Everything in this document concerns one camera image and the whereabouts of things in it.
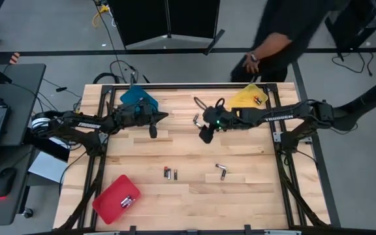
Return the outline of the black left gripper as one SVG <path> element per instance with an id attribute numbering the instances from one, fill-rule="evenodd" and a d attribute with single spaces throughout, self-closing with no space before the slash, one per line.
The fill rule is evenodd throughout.
<path id="1" fill-rule="evenodd" d="M 167 112 L 158 112 L 152 104 L 133 104 L 124 109 L 124 126 L 154 125 L 168 115 Z"/>

